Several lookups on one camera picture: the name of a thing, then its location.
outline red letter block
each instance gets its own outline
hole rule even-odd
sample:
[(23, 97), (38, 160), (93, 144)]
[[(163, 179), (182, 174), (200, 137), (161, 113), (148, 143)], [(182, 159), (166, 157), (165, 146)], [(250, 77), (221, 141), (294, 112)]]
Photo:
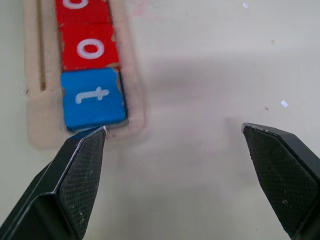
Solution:
[(62, 63), (65, 71), (116, 68), (119, 57), (111, 23), (64, 25)]
[(55, 0), (58, 26), (110, 23), (106, 0)]

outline white table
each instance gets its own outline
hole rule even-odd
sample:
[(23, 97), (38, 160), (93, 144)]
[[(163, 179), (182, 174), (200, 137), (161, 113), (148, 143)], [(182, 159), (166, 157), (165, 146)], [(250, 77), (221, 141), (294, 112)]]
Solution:
[[(126, 3), (148, 124), (106, 144), (85, 239), (289, 239), (240, 130), (292, 132), (320, 156), (320, 2)], [(57, 152), (27, 141), (22, 20), (0, 1), (0, 222)]]

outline white speck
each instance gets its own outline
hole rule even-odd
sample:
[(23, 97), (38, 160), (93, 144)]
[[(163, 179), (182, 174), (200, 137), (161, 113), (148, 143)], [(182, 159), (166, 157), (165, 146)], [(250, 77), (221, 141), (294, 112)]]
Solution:
[(281, 104), (284, 106), (285, 109), (289, 106), (288, 103), (285, 100), (283, 100), (281, 102)]

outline blue letter block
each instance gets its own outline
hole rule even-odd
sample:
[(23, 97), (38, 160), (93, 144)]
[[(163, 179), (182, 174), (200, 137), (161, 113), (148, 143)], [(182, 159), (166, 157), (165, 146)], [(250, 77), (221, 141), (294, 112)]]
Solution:
[(74, 131), (123, 122), (126, 109), (118, 78), (113, 68), (62, 73), (66, 127)]

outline white letter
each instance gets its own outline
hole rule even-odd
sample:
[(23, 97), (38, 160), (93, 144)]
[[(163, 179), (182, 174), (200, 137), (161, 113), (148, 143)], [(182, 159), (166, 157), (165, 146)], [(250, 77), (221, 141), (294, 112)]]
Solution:
[(70, 0), (63, 0), (63, 5), (67, 9), (83, 9), (85, 6), (87, 6), (89, 3), (89, 0), (81, 0), (80, 3), (72, 3)]
[[(87, 45), (94, 45), (98, 48), (96, 52), (87, 52), (85, 50), (85, 46)], [(105, 52), (104, 44), (99, 41), (98, 39), (94, 38), (88, 38), (85, 40), (82, 40), (78, 46), (76, 47), (77, 53), (82, 57), (83, 59), (97, 59), (102, 56)]]

